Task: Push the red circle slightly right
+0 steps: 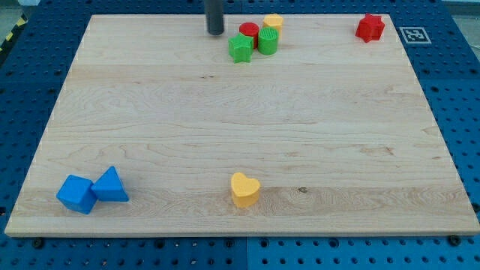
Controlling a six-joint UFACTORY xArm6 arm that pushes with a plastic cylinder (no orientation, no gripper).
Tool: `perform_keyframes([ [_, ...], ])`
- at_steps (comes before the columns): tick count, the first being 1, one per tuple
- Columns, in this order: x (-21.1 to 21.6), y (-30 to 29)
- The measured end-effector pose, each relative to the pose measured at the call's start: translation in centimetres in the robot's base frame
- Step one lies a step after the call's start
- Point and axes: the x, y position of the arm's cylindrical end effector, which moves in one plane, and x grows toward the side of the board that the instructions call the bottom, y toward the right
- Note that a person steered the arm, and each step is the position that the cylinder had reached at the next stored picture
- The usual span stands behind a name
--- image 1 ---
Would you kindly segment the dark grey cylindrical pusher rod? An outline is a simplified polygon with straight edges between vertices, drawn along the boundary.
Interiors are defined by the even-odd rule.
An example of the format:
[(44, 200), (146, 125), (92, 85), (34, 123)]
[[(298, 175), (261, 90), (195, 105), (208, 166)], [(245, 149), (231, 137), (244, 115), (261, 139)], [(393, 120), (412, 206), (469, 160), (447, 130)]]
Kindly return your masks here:
[(210, 35), (224, 33), (224, 3), (222, 0), (205, 0), (204, 11), (207, 32)]

